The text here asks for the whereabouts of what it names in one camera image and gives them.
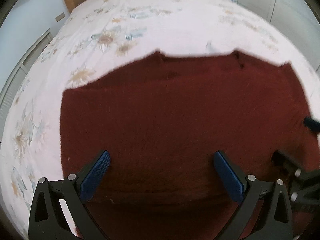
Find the left beige wall socket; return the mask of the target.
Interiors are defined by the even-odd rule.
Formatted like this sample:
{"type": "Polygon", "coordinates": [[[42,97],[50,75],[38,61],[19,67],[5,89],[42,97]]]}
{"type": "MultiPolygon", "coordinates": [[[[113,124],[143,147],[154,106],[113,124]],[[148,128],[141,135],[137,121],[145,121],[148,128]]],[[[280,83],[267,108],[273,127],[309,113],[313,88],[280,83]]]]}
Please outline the left beige wall socket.
{"type": "Polygon", "coordinates": [[[60,20],[62,20],[63,18],[65,18],[65,13],[63,12],[63,13],[61,13],[60,15],[58,15],[58,16],[56,16],[56,18],[55,18],[55,20],[56,20],[56,22],[59,22],[60,20]]]}

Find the white wardrobe with panel doors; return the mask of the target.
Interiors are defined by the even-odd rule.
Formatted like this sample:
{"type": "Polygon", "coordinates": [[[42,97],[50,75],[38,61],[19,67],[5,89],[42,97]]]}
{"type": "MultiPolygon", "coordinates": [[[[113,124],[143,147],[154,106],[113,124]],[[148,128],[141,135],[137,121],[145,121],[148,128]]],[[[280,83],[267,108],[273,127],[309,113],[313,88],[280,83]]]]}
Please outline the white wardrobe with panel doors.
{"type": "Polygon", "coordinates": [[[319,22],[304,0],[234,0],[285,35],[319,72],[319,22]]]}

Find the white radiator cover cabinet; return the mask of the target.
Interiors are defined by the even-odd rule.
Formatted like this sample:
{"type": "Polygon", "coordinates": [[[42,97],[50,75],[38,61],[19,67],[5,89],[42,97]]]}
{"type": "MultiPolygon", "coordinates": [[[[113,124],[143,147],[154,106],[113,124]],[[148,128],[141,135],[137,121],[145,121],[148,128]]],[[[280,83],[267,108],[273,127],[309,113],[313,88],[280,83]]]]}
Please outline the white radiator cover cabinet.
{"type": "Polygon", "coordinates": [[[16,93],[20,89],[22,82],[29,73],[32,65],[48,46],[48,44],[50,44],[52,39],[53,36],[50,29],[48,29],[25,52],[10,73],[5,85],[3,86],[1,91],[1,138],[3,136],[7,114],[9,113],[9,109],[14,101],[16,93]]]}

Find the dark red knitted sweater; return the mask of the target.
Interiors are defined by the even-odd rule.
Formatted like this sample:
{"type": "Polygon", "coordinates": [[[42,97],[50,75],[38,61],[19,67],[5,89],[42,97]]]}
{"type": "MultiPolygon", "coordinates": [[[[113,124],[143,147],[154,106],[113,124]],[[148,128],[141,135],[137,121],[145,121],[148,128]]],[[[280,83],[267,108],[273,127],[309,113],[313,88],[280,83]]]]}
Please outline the dark red knitted sweater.
{"type": "Polygon", "coordinates": [[[155,52],[62,96],[61,164],[78,172],[111,156],[87,208],[111,239],[213,239],[236,208],[213,166],[216,151],[245,173],[280,178],[274,151],[319,168],[317,135],[290,64],[234,51],[155,52]]]}

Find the white floral bed cover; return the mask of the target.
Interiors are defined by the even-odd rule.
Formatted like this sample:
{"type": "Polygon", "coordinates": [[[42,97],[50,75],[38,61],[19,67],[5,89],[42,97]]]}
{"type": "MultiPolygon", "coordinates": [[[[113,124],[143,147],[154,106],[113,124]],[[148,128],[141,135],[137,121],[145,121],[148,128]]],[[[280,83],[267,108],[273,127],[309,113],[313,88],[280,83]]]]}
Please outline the white floral bed cover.
{"type": "Polygon", "coordinates": [[[234,0],[87,0],[71,13],[64,0],[17,0],[1,23],[1,91],[48,29],[53,39],[16,93],[1,138],[1,207],[15,237],[28,237],[37,180],[62,177],[63,91],[155,50],[210,55],[241,49],[275,64],[290,61],[319,117],[319,72],[276,27],[234,0]]]}

